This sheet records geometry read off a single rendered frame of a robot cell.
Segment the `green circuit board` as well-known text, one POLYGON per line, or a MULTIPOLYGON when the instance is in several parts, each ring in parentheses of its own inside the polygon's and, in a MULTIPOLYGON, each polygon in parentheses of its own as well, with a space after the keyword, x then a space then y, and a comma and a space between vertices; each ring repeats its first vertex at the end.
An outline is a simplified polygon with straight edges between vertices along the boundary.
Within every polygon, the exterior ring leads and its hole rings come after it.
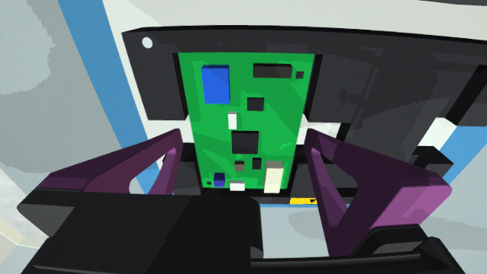
POLYGON ((202 186, 287 189, 314 54, 178 56, 202 186))

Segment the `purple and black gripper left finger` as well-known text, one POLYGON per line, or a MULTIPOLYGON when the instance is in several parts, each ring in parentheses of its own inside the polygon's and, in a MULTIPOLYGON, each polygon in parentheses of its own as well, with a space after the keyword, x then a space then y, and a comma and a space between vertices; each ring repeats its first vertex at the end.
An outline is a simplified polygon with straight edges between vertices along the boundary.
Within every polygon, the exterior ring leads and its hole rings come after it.
POLYGON ((131 180, 167 154, 148 194, 173 194, 182 150, 180 129, 172 129, 136 145, 54 171, 37 187, 130 193, 131 180))

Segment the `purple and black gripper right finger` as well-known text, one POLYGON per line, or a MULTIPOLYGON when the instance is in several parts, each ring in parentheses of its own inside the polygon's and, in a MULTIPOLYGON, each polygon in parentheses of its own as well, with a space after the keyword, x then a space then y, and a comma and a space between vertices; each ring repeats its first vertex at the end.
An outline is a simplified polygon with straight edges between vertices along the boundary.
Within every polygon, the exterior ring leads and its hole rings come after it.
POLYGON ((329 256, 350 256, 375 228, 419 225, 451 194, 437 173, 308 128, 304 150, 329 256), (320 155, 354 178, 349 207, 320 155))

